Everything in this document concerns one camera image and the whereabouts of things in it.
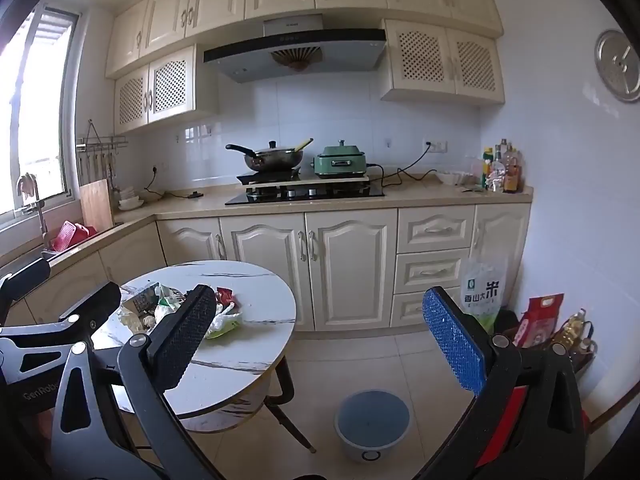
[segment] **blue gripper pad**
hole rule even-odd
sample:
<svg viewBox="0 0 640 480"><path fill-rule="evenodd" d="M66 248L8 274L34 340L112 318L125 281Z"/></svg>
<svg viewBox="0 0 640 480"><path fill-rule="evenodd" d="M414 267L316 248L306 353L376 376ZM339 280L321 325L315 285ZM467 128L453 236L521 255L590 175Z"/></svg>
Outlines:
<svg viewBox="0 0 640 480"><path fill-rule="evenodd" d="M456 306L443 288L430 288L422 298L422 315L460 386L476 397L486 383L484 354L474 343L462 319L465 314Z"/></svg>

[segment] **round metal wall decoration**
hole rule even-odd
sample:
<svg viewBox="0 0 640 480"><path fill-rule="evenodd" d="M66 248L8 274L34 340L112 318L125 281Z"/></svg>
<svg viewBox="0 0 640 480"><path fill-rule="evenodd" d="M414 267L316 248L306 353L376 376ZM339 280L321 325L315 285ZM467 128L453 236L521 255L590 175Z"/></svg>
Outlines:
<svg viewBox="0 0 640 480"><path fill-rule="evenodd" d="M618 30L606 30L596 44L596 67L617 99L640 99L640 59L630 41Z"/></svg>

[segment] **yellow handle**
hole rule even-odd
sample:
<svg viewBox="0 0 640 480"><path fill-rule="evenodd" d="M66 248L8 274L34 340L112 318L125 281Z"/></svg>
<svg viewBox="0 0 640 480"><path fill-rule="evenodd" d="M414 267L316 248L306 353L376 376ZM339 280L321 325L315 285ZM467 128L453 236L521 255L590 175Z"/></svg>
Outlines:
<svg viewBox="0 0 640 480"><path fill-rule="evenodd" d="M297 145L294 149L293 152L299 152L302 148L306 148L308 145L310 145L314 140L313 139L307 139L305 140L305 142L302 142L301 144Z"/></svg>

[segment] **range hood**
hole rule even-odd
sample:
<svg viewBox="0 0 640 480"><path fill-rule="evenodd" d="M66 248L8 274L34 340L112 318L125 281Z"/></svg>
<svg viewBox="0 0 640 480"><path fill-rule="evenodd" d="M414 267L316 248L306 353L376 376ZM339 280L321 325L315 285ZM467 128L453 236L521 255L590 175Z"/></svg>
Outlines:
<svg viewBox="0 0 640 480"><path fill-rule="evenodd" d="M204 51L204 62L238 83L298 73L373 70L385 48L379 28L322 28L322 16L264 22L264 36Z"/></svg>

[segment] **faucet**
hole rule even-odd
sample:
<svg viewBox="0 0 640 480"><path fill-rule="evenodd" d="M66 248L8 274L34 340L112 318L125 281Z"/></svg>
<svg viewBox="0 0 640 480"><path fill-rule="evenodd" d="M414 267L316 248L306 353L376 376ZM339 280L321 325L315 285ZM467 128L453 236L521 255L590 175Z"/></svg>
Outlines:
<svg viewBox="0 0 640 480"><path fill-rule="evenodd" d="M49 241L47 240L47 234L49 233L49 230L47 229L47 223L45 222L44 215L42 213L44 200L40 199L36 176L33 173L25 173L18 179L18 182L15 185L15 190L17 194L22 193L24 197L35 196L35 202L25 207L21 207L20 209L18 209L18 211L24 214L30 214L34 211L38 212L38 218L40 219L40 231L42 232L42 242L44 243L44 247L46 249L49 249Z"/></svg>

